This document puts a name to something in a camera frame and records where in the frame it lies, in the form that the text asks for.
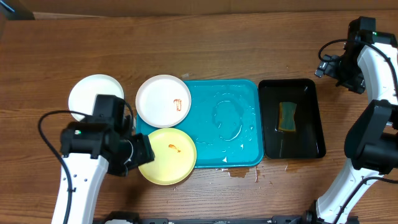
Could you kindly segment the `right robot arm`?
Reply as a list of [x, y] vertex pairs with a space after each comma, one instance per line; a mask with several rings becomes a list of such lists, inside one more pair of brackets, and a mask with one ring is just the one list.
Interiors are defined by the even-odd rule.
[[320, 56], [318, 77], [327, 74], [340, 85], [347, 78], [363, 78], [369, 104], [348, 131], [344, 143], [346, 162], [329, 189], [295, 223], [354, 223], [351, 210], [366, 191], [397, 168], [397, 41], [394, 34], [367, 29], [350, 31], [342, 56]]

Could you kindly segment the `white plate with stain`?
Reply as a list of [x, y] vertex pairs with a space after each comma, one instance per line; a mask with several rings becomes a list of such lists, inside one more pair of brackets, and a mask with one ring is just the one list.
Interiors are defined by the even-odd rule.
[[85, 118], [82, 113], [92, 115], [96, 95], [115, 95], [124, 99], [123, 88], [115, 78], [103, 74], [90, 75], [72, 88], [68, 98], [69, 110], [77, 121]]

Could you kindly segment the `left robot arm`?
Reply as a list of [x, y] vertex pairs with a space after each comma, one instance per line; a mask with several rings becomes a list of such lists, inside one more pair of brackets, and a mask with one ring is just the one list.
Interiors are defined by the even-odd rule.
[[110, 123], [71, 122], [61, 133], [61, 168], [52, 223], [92, 223], [106, 174], [126, 176], [154, 161], [149, 138], [123, 135]]

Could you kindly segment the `green yellow sponge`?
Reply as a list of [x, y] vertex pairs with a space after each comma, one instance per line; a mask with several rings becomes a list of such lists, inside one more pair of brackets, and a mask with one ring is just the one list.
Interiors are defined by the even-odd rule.
[[297, 105], [293, 102], [279, 103], [278, 131], [296, 132], [295, 111]]

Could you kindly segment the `yellow-green plate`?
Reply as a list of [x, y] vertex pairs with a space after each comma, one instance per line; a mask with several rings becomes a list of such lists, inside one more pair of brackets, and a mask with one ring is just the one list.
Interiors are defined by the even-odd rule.
[[179, 129], [162, 128], [150, 133], [149, 141], [155, 159], [139, 166], [148, 181], [173, 185], [190, 175], [197, 160], [197, 149], [189, 135]]

